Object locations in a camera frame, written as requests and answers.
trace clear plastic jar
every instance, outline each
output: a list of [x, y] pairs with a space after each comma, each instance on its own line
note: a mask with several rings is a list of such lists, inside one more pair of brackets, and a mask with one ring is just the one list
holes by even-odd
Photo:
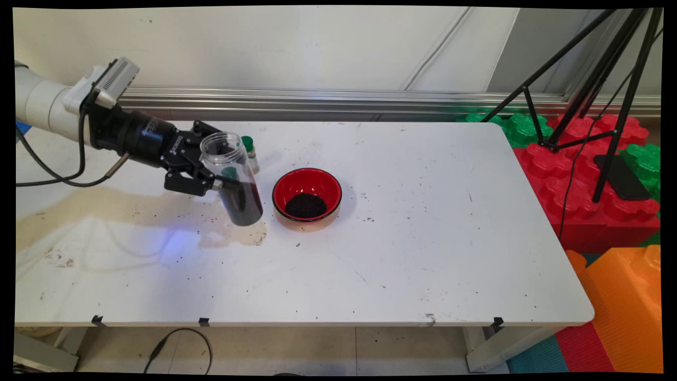
[[215, 175], [235, 181], [223, 181], [219, 196], [230, 220], [238, 226], [254, 224], [263, 215], [261, 198], [247, 151], [237, 134], [219, 132], [200, 143], [201, 161]]

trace smartphone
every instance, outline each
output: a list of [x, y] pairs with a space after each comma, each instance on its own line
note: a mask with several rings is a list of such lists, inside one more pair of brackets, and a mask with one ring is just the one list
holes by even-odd
[[[602, 169], [606, 155], [597, 155], [594, 162]], [[611, 169], [607, 176], [611, 188], [621, 200], [642, 201], [651, 198], [649, 191], [634, 174], [630, 166], [619, 155], [615, 155], [611, 161]]]

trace black border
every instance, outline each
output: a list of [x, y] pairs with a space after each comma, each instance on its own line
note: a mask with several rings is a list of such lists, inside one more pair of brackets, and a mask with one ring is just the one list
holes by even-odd
[[[338, 203], [336, 203], [336, 206], [334, 207], [334, 209], [331, 210], [331, 212], [325, 214], [324, 216], [322, 216], [322, 217], [320, 217], [320, 218], [315, 218], [314, 220], [308, 220], [308, 219], [299, 220], [299, 219], [297, 219], [297, 218], [293, 218], [292, 216], [289, 216], [286, 212], [283, 212], [282, 210], [280, 210], [280, 208], [278, 207], [278, 203], [275, 202], [275, 188], [278, 187], [278, 183], [280, 182], [280, 180], [282, 180], [282, 178], [283, 178], [284, 176], [287, 176], [287, 175], [289, 175], [290, 173], [299, 171], [299, 170], [301, 170], [301, 169], [317, 169], [318, 171], [322, 171], [322, 172], [328, 174], [329, 176], [332, 176], [332, 178], [333, 178], [334, 180], [336, 180], [336, 183], [338, 184], [338, 191], [339, 191], [339, 195], [338, 195]], [[270, 197], [273, 199], [273, 206], [275, 207], [275, 209], [277, 209], [277, 211], [278, 211], [280, 214], [282, 214], [284, 217], [289, 218], [289, 219], [292, 220], [292, 221], [297, 221], [297, 222], [315, 222], [315, 221], [319, 221], [319, 220], [321, 220], [321, 219], [323, 219], [323, 218], [327, 218], [328, 216], [331, 216], [331, 214], [334, 213], [334, 212], [336, 211], [336, 209], [339, 208], [339, 205], [341, 204], [341, 201], [343, 200], [343, 187], [341, 186], [341, 182], [339, 181], [339, 179], [335, 178], [334, 175], [330, 174], [329, 172], [325, 171], [324, 169], [314, 168], [314, 167], [303, 167], [303, 168], [296, 168], [296, 169], [293, 169], [293, 170], [291, 170], [291, 171], [285, 173], [284, 175], [280, 176], [280, 178], [278, 178], [278, 181], [275, 182], [275, 185], [273, 185], [273, 191], [271, 192]]]

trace soil in bowl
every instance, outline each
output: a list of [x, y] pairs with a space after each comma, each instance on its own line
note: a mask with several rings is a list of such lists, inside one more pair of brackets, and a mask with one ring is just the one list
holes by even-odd
[[289, 200], [284, 211], [296, 218], [314, 218], [327, 212], [327, 204], [319, 196], [299, 193]]

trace robotic arm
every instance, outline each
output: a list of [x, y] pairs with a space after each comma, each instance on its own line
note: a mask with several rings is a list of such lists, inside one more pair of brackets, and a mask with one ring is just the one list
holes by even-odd
[[220, 185], [218, 180], [233, 182], [200, 162], [200, 142], [218, 129], [196, 121], [190, 131], [179, 131], [145, 113], [122, 110], [118, 99], [138, 72], [138, 66], [122, 57], [108, 67], [94, 66], [69, 88], [14, 61], [16, 119], [76, 142], [82, 136], [85, 144], [96, 149], [116, 151], [122, 159], [107, 177], [132, 159], [165, 168], [165, 188], [170, 191], [204, 196]]

